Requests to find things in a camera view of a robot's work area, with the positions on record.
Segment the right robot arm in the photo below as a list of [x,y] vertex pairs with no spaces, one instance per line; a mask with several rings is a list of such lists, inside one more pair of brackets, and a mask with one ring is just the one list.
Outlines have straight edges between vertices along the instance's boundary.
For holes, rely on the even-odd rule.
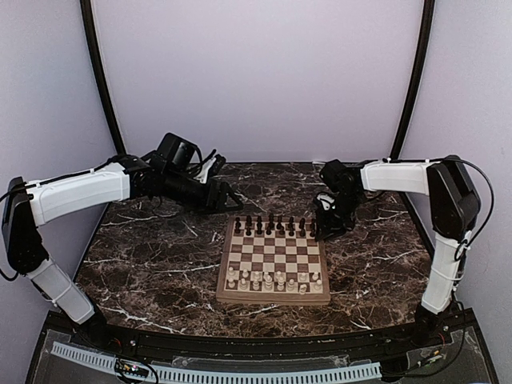
[[481,233],[477,224],[481,199],[467,171],[471,164],[457,155],[423,160],[329,161],[319,177],[328,192],[314,198],[312,234],[318,241],[336,238],[355,226],[355,211],[368,192],[423,194],[430,200],[435,233],[430,276],[418,315],[438,316],[451,302],[463,276],[463,260]]

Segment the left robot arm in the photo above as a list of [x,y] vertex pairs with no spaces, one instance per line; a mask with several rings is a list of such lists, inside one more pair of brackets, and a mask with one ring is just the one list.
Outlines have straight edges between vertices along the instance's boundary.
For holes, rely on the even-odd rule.
[[212,150],[203,156],[197,145],[167,133],[157,149],[141,157],[118,154],[103,164],[45,179],[10,180],[1,197],[1,231],[8,264],[74,324],[96,349],[113,341],[100,310],[53,259],[43,242],[44,226],[62,229],[73,240],[92,235],[92,220],[112,202],[165,198],[200,214],[240,210],[243,203],[232,186],[217,175],[225,157]]

